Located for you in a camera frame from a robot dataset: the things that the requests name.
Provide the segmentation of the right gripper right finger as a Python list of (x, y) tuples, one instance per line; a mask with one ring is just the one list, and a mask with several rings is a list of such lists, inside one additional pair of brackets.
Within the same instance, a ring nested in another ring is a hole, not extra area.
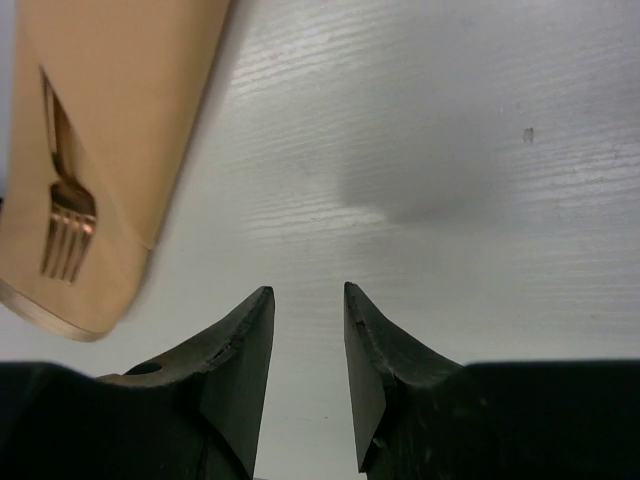
[(370, 479), (635, 479), (635, 360), (458, 364), (344, 286), (358, 469)]

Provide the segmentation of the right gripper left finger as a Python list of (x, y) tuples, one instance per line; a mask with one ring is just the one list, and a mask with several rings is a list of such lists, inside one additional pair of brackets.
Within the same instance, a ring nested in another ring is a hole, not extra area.
[(5, 479), (249, 479), (272, 352), (275, 296), (122, 375), (45, 362), (1, 367)]

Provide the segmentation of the copper fork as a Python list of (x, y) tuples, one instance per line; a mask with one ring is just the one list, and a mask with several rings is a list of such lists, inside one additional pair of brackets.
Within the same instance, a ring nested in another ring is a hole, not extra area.
[(77, 175), (77, 142), (71, 122), (46, 74), (41, 75), (47, 146), (56, 174), (49, 185), (48, 230), (40, 274), (76, 282), (98, 220), (94, 196)]

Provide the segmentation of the peach satin napkin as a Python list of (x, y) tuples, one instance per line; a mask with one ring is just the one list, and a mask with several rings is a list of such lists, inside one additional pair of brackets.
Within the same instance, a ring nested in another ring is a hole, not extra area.
[[(188, 150), (227, 1), (20, 1), (16, 5), (1, 299), (76, 341), (106, 336), (133, 302)], [(46, 74), (71, 122), (77, 175), (98, 220), (74, 284), (40, 264), (56, 180)]]

